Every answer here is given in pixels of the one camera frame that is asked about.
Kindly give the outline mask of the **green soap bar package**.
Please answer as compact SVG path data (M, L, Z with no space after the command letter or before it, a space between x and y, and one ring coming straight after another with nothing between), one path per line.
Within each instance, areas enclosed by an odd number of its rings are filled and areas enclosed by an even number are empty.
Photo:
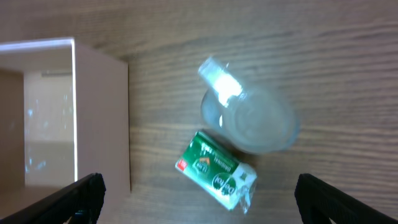
M227 210L251 207L257 173L202 131L195 133L175 168L207 191Z

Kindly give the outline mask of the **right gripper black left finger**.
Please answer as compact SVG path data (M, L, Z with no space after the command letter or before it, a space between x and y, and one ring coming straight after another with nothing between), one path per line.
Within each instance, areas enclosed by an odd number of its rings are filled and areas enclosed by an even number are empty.
M92 173L1 219L1 224L96 224L105 192L103 176Z

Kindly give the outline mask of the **clear soap pump bottle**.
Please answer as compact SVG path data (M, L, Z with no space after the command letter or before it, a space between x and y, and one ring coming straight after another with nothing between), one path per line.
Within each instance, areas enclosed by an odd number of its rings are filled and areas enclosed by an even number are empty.
M200 65L198 74L208 86L201 115L217 134L250 154L283 151L294 144L300 123L281 92L234 76L213 57Z

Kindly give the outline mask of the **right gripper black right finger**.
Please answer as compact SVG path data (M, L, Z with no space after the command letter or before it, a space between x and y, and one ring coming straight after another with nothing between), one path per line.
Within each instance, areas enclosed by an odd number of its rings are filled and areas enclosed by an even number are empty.
M300 174L295 199L303 224L397 224L311 174Z

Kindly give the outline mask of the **white cardboard box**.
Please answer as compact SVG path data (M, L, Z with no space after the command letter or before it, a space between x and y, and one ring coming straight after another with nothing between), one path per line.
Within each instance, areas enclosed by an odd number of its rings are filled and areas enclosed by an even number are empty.
M1 44L1 216L91 173L103 223L131 190L127 64L72 37Z

